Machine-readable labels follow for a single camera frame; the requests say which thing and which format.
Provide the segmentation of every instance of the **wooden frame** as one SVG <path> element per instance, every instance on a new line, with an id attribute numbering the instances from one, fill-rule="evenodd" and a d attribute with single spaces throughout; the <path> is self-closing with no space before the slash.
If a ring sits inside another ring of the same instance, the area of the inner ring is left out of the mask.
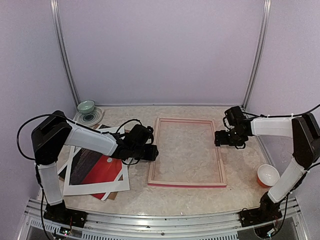
<path id="1" fill-rule="evenodd" d="M 154 144 L 158 144 L 159 133 L 161 128 L 161 123 L 195 123 L 195 124 L 210 124 L 213 141 L 215 136 L 215 122 L 213 120 L 202 120 L 202 119 L 191 119 L 191 118 L 162 118 L 158 117 L 155 122 L 154 128 Z M 215 147 L 218 172 L 220 182 L 171 182 L 171 181 L 157 181 L 154 180 L 156 161 L 150 163 L 148 182 L 150 186 L 160 186 L 160 187 L 177 187 L 177 188 L 225 188 L 227 186 L 226 174 L 224 169 L 224 164 L 222 161 L 222 154 L 219 147 Z"/>

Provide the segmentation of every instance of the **empty rectangular frame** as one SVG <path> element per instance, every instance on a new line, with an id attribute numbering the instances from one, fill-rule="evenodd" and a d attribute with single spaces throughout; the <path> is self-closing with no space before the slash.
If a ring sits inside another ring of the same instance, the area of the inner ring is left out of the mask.
<path id="1" fill-rule="evenodd" d="M 178 188 L 227 186 L 213 120 L 162 118 L 155 123 L 159 155 L 150 163 L 148 185 Z"/>

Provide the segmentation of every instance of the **white bowl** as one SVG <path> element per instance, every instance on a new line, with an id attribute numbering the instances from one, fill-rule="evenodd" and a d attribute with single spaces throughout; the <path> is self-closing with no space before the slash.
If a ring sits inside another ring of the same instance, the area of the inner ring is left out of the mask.
<path id="1" fill-rule="evenodd" d="M 84 115 L 88 115 L 95 110 L 95 105 L 96 105 L 95 101 L 85 100 L 79 103 L 79 105 L 77 106 L 77 109 L 80 113 Z"/>
<path id="2" fill-rule="evenodd" d="M 274 186 L 278 182 L 279 178 L 280 175 L 278 170 L 271 165 L 264 164 L 258 168 L 258 182 L 260 180 L 262 184 L 268 187 Z"/>

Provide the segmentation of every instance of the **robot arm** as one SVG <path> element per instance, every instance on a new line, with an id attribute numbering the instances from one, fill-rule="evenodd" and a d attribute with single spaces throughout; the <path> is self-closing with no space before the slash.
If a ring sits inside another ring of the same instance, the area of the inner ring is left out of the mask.
<path id="1" fill-rule="evenodd" d="M 266 192 L 260 207 L 241 211 L 243 227 L 281 218 L 280 203 L 305 178 L 308 168 L 320 157 L 320 128 L 312 113 L 298 117 L 247 118 L 239 106 L 225 112 L 226 130 L 215 132 L 215 145 L 244 148 L 248 136 L 283 136 L 293 138 L 293 158 L 279 181 Z"/>
<path id="2" fill-rule="evenodd" d="M 85 212 L 67 209 L 59 188 L 57 160 L 63 145 L 85 148 L 115 159 L 155 161 L 159 152 L 157 146 L 152 144 L 153 129 L 136 124 L 129 133 L 101 133 L 71 120 L 67 122 L 61 111 L 55 111 L 52 115 L 31 134 L 36 176 L 48 203 L 44 218 L 68 225 L 70 219 L 83 219 L 78 224 L 82 227 Z"/>

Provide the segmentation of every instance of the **green bowl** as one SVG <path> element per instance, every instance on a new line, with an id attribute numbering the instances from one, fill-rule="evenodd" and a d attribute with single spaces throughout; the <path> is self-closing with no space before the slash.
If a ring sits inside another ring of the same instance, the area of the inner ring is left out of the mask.
<path id="1" fill-rule="evenodd" d="M 96 105 L 95 101 L 85 100 L 79 103 L 79 105 L 77 106 L 77 109 L 80 113 L 84 115 L 88 115 L 95 110 L 95 105 Z"/>

